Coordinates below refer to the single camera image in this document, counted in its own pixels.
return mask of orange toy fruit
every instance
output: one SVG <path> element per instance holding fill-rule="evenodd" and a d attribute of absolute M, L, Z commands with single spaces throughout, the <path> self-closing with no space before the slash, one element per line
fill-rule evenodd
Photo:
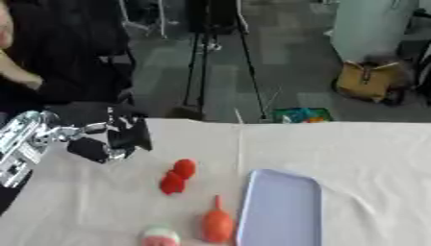
<path fill-rule="evenodd" d="M 175 162 L 173 171 L 184 180 L 189 179 L 196 171 L 196 163 L 193 160 L 182 159 Z"/>
<path fill-rule="evenodd" d="M 220 197 L 215 197 L 215 208 L 203 218 L 202 231 L 208 242 L 222 243 L 228 241 L 234 232 L 234 221 L 221 209 Z"/>

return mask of tripod leg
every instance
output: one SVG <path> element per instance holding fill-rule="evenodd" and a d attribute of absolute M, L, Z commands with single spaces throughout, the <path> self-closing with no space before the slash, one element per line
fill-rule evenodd
<path fill-rule="evenodd" d="M 246 58 L 247 65 L 248 65 L 248 71 L 250 72 L 251 81 L 253 83 L 253 87 L 254 87 L 256 97 L 257 97 L 258 103 L 259 103 L 259 109 L 260 109 L 261 114 L 262 114 L 261 118 L 266 119 L 266 113 L 265 113 L 264 104 L 263 104 L 262 98 L 261 98 L 261 92 L 259 90 L 258 83 L 256 81 L 256 71 L 255 71 L 255 68 L 253 66 L 253 63 L 251 62 L 250 51 L 248 50 L 248 45 L 247 45 L 247 42 L 245 40 L 244 26 L 242 25 L 241 17 L 240 17 L 240 14 L 238 12 L 236 14 L 236 19 L 237 19 L 237 25 L 238 25 L 238 28 L 240 31 L 242 48 L 244 50 L 245 58 Z"/>
<path fill-rule="evenodd" d="M 200 95 L 198 100 L 199 103 L 199 112 L 203 115 L 204 105 L 205 105 L 205 88 L 207 84 L 207 63 L 208 63 L 208 44 L 210 42 L 210 25 L 211 25 L 211 9 L 210 9 L 210 1 L 207 4 L 206 16 L 205 16 L 205 34 L 202 41 L 203 44 L 203 56 L 202 56 L 202 75 L 200 78 Z"/>
<path fill-rule="evenodd" d="M 199 32 L 194 34 L 193 48 L 191 51 L 191 59 L 189 63 L 189 78 L 187 81 L 186 96 L 184 97 L 183 106 L 189 105 L 191 80 L 193 78 L 194 63 L 196 61 L 197 42 L 199 41 Z"/>

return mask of lavender tray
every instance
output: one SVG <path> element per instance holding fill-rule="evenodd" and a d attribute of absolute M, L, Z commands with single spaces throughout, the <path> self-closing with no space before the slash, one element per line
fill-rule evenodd
<path fill-rule="evenodd" d="M 321 245 L 320 197 L 320 186 L 313 179 L 272 170 L 253 171 L 237 245 Z"/>

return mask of green object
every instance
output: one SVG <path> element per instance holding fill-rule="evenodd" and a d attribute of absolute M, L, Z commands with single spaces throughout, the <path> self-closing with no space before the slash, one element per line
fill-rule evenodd
<path fill-rule="evenodd" d="M 325 108 L 278 109 L 272 113 L 274 123 L 302 123 L 314 117 L 323 118 L 324 121 L 334 121 L 329 110 Z"/>

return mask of fruit stem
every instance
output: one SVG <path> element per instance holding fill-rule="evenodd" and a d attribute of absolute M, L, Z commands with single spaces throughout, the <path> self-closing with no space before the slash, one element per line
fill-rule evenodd
<path fill-rule="evenodd" d="M 215 197 L 215 208 L 221 209 L 221 198 L 219 195 L 216 195 L 216 197 Z"/>

